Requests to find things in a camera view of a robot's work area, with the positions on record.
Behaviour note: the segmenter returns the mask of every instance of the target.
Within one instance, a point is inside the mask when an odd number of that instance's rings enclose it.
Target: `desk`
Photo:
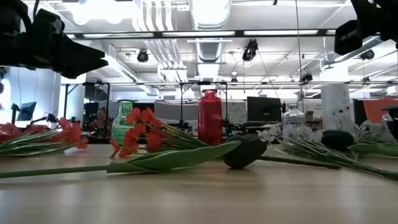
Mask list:
[[[69,156],[1,159],[0,170],[108,164],[109,145]],[[398,161],[371,160],[398,170]],[[0,223],[397,223],[398,183],[352,170],[208,162],[170,174],[105,172],[0,180]]]

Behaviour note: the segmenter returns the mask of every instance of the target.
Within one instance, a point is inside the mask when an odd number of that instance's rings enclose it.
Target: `clear glass vase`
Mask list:
[[[284,113],[282,124],[283,128],[292,125],[294,128],[305,126],[305,114],[299,111],[298,103],[287,104],[288,111]]]
[[[119,114],[118,117],[113,121],[112,125],[112,138],[123,146],[123,139],[130,128],[134,125],[129,125],[126,123],[127,114],[130,113],[132,109],[133,101],[131,100],[119,100]]]

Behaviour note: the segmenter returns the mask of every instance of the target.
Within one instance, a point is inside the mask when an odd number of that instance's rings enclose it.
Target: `ceiling light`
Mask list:
[[[243,35],[315,35],[317,30],[250,30],[244,31]]]
[[[231,43],[232,40],[225,40],[225,39],[196,39],[196,40],[187,40],[187,43]]]
[[[84,38],[104,38],[106,37],[107,39],[112,39],[112,38],[129,38],[129,37],[153,37],[154,33],[151,32],[136,32],[136,33],[129,33],[129,34],[123,34],[120,33],[118,34],[117,32],[115,33],[104,33],[104,34],[83,34]]]
[[[164,37],[211,37],[234,36],[235,31],[194,31],[194,32],[164,32]]]
[[[326,34],[335,35],[336,34],[336,30],[328,30],[328,31],[326,31]]]

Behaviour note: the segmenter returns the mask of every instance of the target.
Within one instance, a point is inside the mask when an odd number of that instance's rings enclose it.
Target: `flower stem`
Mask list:
[[[281,157],[270,157],[270,156],[260,156],[259,160],[262,161],[274,161],[274,162],[286,162],[289,164],[298,164],[298,165],[306,165],[306,166],[314,166],[314,167],[324,167],[328,169],[340,169],[341,167],[338,165],[327,164],[322,162],[309,162],[309,161],[301,161],[298,159],[288,159]]]
[[[13,177],[30,177],[30,176],[35,176],[35,175],[69,174],[69,173],[74,173],[74,172],[91,172],[91,171],[107,170],[108,166],[109,165],[0,172],[0,179],[13,178]]]

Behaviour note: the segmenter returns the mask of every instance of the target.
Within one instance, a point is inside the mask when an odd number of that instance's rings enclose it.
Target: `glass jar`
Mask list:
[[[287,127],[288,124],[291,124],[295,128],[305,126],[305,114],[299,111],[299,104],[288,103],[287,107],[289,110],[284,113],[282,118],[283,128]]]
[[[133,101],[131,100],[119,100],[119,114],[118,117],[113,121],[112,125],[112,138],[123,146],[123,139],[130,128],[134,125],[126,124],[127,114],[130,113],[132,109]]]
[[[205,96],[198,100],[198,135],[199,140],[216,146],[222,143],[223,119],[221,99],[216,90],[204,90]]]

